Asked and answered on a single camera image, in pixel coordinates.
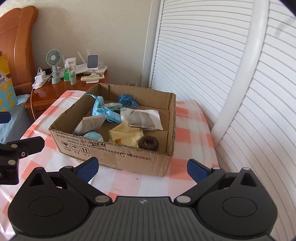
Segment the green bottle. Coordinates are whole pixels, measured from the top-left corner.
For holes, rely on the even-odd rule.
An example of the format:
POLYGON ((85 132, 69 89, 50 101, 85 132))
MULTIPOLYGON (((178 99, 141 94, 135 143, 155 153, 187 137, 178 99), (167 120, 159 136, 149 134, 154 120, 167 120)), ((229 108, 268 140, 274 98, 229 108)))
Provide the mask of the green bottle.
POLYGON ((68 71, 68 69, 64 68, 63 73, 64 73, 64 81, 69 81, 69 71, 68 71))

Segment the wall power socket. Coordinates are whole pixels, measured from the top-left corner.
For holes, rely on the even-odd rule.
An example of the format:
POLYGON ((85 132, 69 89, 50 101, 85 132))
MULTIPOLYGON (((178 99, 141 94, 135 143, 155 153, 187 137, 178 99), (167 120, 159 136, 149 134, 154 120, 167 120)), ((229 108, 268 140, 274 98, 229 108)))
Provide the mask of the wall power socket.
POLYGON ((137 86, 137 83, 136 82, 128 82, 127 85, 128 86, 136 87, 137 86))

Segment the blue white plush toy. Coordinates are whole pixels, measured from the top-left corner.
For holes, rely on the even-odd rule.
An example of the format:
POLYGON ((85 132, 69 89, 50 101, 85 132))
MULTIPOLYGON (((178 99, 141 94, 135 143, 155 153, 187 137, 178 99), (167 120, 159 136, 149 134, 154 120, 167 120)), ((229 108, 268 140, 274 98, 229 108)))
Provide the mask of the blue white plush toy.
POLYGON ((94 140, 94 141, 100 141, 100 142, 104 141, 102 135, 95 131, 88 132, 84 134, 83 137, 94 140))

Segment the yellow blue snack bag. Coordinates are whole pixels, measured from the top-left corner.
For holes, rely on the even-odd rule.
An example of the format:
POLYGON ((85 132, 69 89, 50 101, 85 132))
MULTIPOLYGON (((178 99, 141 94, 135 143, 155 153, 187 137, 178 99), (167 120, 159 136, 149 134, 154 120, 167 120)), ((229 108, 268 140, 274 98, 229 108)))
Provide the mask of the yellow blue snack bag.
POLYGON ((18 104, 18 101, 13 87, 6 54, 1 56, 0 71, 0 109, 1 112, 12 111, 18 104))

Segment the white power strip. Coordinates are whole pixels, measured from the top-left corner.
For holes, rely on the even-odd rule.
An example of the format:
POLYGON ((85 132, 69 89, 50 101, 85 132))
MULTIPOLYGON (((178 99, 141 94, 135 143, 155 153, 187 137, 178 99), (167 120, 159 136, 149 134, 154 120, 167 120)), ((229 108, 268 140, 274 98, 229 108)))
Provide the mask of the white power strip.
POLYGON ((45 85, 45 83, 50 78, 46 75, 46 73, 43 71, 35 76, 34 83, 32 84, 33 89, 39 89, 45 85))

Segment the small orange soft toy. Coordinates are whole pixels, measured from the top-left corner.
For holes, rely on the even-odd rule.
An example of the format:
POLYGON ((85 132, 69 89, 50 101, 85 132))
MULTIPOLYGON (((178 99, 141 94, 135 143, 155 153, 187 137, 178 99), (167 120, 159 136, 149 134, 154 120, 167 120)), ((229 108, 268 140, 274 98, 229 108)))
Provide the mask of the small orange soft toy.
POLYGON ((122 144, 122 142, 121 142, 121 138, 116 139, 115 142, 116 142, 117 144, 119 144, 119 145, 122 144))

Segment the white cloth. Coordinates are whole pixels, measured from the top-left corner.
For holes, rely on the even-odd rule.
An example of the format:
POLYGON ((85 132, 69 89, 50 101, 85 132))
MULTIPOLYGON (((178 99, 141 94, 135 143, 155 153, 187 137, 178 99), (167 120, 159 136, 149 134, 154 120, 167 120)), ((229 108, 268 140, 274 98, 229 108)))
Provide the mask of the white cloth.
POLYGON ((149 131, 163 130, 161 118, 157 110, 121 108, 120 117, 122 121, 127 121, 131 127, 149 131))

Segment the grey lace sachet pouch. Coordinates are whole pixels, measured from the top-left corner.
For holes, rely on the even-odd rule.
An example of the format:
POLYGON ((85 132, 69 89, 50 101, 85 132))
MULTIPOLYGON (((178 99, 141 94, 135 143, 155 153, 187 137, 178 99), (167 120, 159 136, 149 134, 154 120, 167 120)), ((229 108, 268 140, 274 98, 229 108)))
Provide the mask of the grey lace sachet pouch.
POLYGON ((134 111, 130 115, 129 125, 138 128, 154 129, 155 125, 148 113, 134 111))

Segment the white louvered door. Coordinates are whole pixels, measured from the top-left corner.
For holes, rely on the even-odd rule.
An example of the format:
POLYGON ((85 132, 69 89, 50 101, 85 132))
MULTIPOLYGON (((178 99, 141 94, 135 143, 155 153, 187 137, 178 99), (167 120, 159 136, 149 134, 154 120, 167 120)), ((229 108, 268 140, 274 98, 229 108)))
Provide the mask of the white louvered door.
MULTIPOLYGON (((236 77, 254 1, 161 1, 151 88, 198 102, 212 130, 236 77)), ((221 167, 250 167, 275 201, 276 240, 295 237, 295 12, 269 1, 248 91, 215 147, 221 167)))

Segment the white curved pole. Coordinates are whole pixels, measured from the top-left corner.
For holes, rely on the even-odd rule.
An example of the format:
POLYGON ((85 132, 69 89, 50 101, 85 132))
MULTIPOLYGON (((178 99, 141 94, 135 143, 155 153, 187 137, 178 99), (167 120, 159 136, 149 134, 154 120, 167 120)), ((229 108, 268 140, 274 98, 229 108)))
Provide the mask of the white curved pole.
POLYGON ((220 143, 236 116, 254 76, 266 34, 268 12, 268 0, 253 2, 244 53, 224 107, 211 130, 215 147, 220 143))

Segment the pale green tube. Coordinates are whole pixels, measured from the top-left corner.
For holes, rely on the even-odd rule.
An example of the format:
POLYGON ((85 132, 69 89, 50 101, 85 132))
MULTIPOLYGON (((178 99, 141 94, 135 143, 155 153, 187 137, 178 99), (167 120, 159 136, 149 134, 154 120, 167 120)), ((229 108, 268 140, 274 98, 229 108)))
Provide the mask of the pale green tube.
POLYGON ((76 85, 76 67, 70 66, 68 72, 69 72, 70 84, 76 85))

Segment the wooden nightstand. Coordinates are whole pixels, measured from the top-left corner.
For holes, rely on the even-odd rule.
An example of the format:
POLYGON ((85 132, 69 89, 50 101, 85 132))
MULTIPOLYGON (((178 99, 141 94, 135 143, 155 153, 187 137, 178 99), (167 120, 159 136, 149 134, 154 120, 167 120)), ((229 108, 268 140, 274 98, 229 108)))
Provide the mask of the wooden nightstand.
POLYGON ((29 111, 33 120, 41 116, 67 90, 87 91, 95 85, 82 82, 82 76, 83 74, 77 75, 76 85, 71 85, 69 81, 64 80, 61 80, 58 84, 52 84, 51 81, 48 81, 43 87, 33 90, 25 103, 25 108, 29 111))

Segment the brown woven scrunchie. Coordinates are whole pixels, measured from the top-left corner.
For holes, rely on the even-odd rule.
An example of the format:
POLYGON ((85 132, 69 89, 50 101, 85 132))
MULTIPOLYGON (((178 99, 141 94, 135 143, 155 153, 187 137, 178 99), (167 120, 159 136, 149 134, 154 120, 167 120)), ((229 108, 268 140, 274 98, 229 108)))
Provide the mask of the brown woven scrunchie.
POLYGON ((149 151, 156 151, 159 147, 159 141, 154 136, 143 136, 138 142, 138 147, 149 151))

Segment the white tube upright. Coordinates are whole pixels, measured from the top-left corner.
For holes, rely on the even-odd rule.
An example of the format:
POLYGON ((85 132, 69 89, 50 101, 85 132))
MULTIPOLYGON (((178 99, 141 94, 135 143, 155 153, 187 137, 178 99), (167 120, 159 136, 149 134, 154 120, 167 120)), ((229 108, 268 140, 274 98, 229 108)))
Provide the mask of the white tube upright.
POLYGON ((76 67, 76 57, 67 58, 66 59, 66 66, 67 66, 67 68, 70 68, 72 66, 76 67))

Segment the grey blue bed sheet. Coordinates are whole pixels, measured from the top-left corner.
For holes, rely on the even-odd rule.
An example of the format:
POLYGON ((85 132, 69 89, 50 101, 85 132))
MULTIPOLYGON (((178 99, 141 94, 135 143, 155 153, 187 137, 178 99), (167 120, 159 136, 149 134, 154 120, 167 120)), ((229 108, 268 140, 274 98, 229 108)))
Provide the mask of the grey blue bed sheet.
POLYGON ((29 94, 16 97, 18 104, 10 111, 11 120, 9 123, 2 123, 0 126, 2 144, 19 140, 34 122, 29 111, 25 108, 25 103, 29 98, 29 94))

